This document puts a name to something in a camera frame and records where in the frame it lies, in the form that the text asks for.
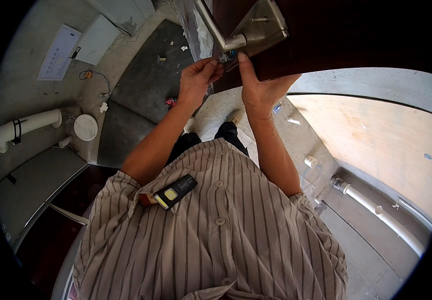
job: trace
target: black pants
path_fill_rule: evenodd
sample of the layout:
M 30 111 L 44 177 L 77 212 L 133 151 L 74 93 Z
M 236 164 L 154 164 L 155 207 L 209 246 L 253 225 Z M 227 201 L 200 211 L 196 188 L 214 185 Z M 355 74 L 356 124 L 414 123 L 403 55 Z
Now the black pants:
M 220 127 L 216 135 L 215 139 L 224 138 L 228 143 L 234 145 L 239 151 L 246 154 L 249 157 L 248 149 L 243 146 L 241 141 L 237 138 L 237 127 L 232 122 L 224 122 Z M 185 133 L 181 135 L 176 143 L 174 144 L 173 150 L 169 155 L 169 159 L 166 162 L 166 166 L 173 162 L 173 160 L 177 159 L 184 151 L 188 150 L 190 147 L 193 147 L 197 144 L 201 143 L 201 139 L 198 134 L 195 132 Z

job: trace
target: white sneaker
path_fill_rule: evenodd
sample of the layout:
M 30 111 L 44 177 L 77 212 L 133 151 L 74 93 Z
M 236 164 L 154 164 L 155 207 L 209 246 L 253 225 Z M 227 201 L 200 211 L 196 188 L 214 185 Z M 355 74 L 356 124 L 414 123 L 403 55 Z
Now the white sneaker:
M 193 117 L 190 117 L 186 125 L 184 125 L 184 133 L 198 133 L 198 124 Z
M 241 123 L 243 116 L 244 116 L 244 111 L 242 111 L 240 109 L 233 110 L 231 112 L 231 114 L 229 115 L 229 117 L 227 117 L 226 122 L 232 122 L 237 126 L 237 125 L 239 125 L 239 123 Z

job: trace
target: hand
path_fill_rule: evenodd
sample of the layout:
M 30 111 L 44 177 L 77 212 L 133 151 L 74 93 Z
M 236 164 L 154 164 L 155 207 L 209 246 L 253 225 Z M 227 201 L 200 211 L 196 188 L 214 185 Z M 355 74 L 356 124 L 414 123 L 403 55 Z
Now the hand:
M 260 82 L 248 56 L 244 52 L 239 52 L 238 59 L 243 81 L 242 99 L 248 118 L 271 118 L 274 104 L 286 95 L 289 87 L 301 77 L 301 74 Z
M 177 105 L 186 105 L 195 111 L 201 106 L 208 85 L 218 80 L 223 72 L 223 64 L 214 58 L 201 59 L 186 67 L 181 73 Z

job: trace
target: striped shirt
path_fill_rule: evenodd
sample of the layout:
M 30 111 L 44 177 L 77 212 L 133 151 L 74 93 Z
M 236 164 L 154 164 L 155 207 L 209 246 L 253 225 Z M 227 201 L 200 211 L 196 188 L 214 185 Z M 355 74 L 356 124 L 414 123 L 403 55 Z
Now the striped shirt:
M 190 174 L 165 211 L 138 196 Z M 99 192 L 74 263 L 80 299 L 344 299 L 345 255 L 304 194 L 285 196 L 224 139 L 184 152 L 141 187 Z

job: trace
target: fingernail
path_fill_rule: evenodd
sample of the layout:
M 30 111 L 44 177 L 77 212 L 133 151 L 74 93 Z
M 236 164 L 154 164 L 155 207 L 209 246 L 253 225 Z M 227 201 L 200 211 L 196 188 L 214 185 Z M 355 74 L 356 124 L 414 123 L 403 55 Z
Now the fingernail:
M 239 53 L 237 54 L 237 59 L 238 59 L 240 62 L 245 62 L 247 58 L 248 58 L 248 57 L 247 57 L 247 55 L 246 55 L 244 52 L 239 52 Z

